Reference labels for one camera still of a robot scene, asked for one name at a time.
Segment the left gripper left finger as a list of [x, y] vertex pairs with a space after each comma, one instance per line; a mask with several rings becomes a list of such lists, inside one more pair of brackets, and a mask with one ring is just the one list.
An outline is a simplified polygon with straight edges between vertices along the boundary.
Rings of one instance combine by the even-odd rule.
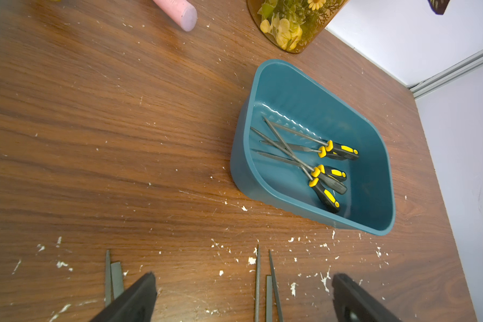
[[153, 272], [144, 274], [110, 305], [91, 319], [102, 321], [151, 321], [158, 293]]

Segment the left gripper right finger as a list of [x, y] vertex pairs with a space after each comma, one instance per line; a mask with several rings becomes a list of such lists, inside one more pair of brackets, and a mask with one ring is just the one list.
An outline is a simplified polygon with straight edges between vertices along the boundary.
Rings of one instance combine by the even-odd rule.
[[338, 273], [332, 280], [334, 309], [338, 321], [400, 322], [400, 319], [355, 283]]

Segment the teal plastic storage box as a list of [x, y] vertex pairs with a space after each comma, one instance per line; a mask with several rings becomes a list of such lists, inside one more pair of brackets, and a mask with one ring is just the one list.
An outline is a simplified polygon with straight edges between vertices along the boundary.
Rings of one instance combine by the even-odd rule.
[[[359, 151], [357, 160], [319, 158], [314, 152], [292, 150], [309, 166], [332, 166], [347, 174], [340, 203], [331, 212], [309, 186], [303, 170], [267, 158], [251, 149], [292, 159], [265, 142], [254, 127], [280, 143], [263, 117], [313, 138], [333, 140]], [[318, 148], [319, 144], [275, 127], [286, 143]], [[390, 232], [395, 220], [393, 180], [389, 154], [378, 130], [364, 116], [322, 87], [297, 67], [282, 60], [261, 64], [242, 107], [233, 141], [230, 170], [247, 197], [334, 228], [359, 229], [377, 236]]]

